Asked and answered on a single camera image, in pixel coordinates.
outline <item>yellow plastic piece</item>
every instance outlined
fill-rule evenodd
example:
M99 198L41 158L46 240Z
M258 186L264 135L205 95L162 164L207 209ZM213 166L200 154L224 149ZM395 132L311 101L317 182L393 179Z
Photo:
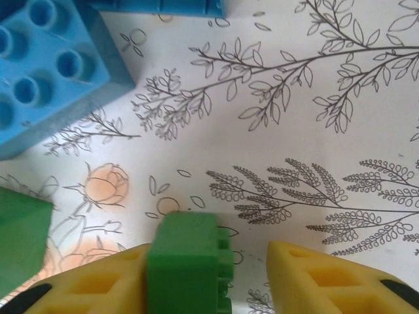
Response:
M39 281L52 289L25 314L146 314L146 253L140 245Z
M266 267L277 313L419 313L380 282L400 279L298 245L270 242Z

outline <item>square hole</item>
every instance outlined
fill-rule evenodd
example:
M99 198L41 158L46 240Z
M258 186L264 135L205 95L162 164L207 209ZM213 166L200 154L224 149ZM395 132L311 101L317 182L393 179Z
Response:
M294 257L309 257L310 255L305 252L300 252L296 250L290 250L289 254L291 254Z
M71 294L105 294L118 281L118 273L96 273L84 276L71 288Z
M386 304L374 296L360 294L352 297L331 297L342 314L395 314Z
M90 309L90 305L53 306L48 307L42 314L87 314Z
M307 272L319 287L348 287L360 285L359 281L344 268L314 268Z

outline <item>toy block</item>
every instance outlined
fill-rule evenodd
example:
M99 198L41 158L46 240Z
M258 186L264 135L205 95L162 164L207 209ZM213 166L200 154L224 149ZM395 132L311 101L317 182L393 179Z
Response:
M88 0L97 10L224 18L224 0Z
M53 208L0 188L0 299L41 270Z
M12 14L0 20L0 160L134 88L99 12L85 0L1 3Z
M233 267L215 215L170 213L147 253L147 313L231 314Z
M0 314L147 314L140 245L34 284Z
M277 313L418 314L419 293L380 270L279 241L266 266Z

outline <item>green lego brick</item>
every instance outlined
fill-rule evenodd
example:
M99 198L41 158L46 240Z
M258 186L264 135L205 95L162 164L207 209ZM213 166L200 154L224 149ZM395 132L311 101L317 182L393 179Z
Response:
M148 314L231 314L230 234L217 217L171 213L147 253Z
M0 299L41 270L53 208L0 188Z

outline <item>blue lego duplo brick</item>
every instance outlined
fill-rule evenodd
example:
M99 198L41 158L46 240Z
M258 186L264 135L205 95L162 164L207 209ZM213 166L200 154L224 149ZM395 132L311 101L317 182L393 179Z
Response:
M0 2L0 160L135 87L86 0Z
M98 10L224 18L225 0L88 0Z

